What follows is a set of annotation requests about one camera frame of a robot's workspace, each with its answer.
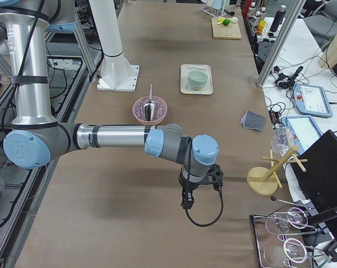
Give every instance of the small bowl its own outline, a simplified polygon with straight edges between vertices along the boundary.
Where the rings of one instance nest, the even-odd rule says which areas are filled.
[[[204,87],[208,81],[208,75],[202,71],[190,71],[188,73],[188,82],[196,87]]]
[[[192,85],[190,82],[188,82],[188,85],[191,89],[193,89],[195,91],[201,90],[205,86],[205,85]]]
[[[167,114],[167,104],[160,97],[153,96],[152,99],[156,102],[156,115],[152,121],[145,121],[142,115],[142,104],[148,99],[149,96],[138,99],[132,107],[132,112],[136,120],[139,121],[142,125],[158,125],[160,122],[163,121],[164,117]]]

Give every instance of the pink bowl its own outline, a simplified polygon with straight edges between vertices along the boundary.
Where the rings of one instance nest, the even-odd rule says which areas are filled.
[[[156,115],[153,118],[152,121],[145,121],[143,120],[143,115],[142,115],[142,104],[149,99],[149,96],[142,97],[138,99],[134,106],[132,107],[132,112],[137,119],[142,125],[158,125],[160,122],[163,121],[164,117],[167,114],[167,104],[164,100],[162,100],[160,97],[153,96],[153,100],[156,102]]]

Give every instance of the black monitor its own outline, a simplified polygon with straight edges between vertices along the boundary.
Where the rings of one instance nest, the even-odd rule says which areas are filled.
[[[337,206],[337,137],[328,130],[300,159],[306,172],[292,164],[293,171],[306,198],[309,198],[319,213]],[[326,222],[337,241],[337,218]]]

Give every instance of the screen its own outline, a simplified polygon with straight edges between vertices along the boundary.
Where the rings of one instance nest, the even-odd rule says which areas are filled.
[[[308,117],[288,118],[287,121],[304,151],[319,139],[320,134]]]
[[[321,94],[320,88],[309,87],[308,85],[300,85],[300,92],[305,109],[307,111],[319,113],[327,112],[325,101]]]
[[[307,159],[306,172],[291,165],[305,197],[319,212],[337,206],[337,137],[328,130],[299,158]],[[337,241],[337,218],[326,225]]]

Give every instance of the glass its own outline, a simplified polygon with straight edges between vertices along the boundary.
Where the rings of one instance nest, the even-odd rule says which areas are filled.
[[[297,229],[309,227],[312,230],[289,233],[291,226]],[[265,228],[270,234],[277,236],[280,241],[284,241],[284,236],[307,235],[317,232],[314,226],[308,225],[306,213],[297,207],[292,207],[287,212],[275,212],[269,215],[265,222]]]
[[[295,238],[288,238],[284,242],[284,252],[289,260],[301,264],[307,259],[305,246]]]
[[[272,244],[264,250],[264,259],[271,267],[284,267],[287,257],[283,246]]]
[[[276,128],[271,138],[273,152],[284,155],[295,144],[292,131],[289,127]]]

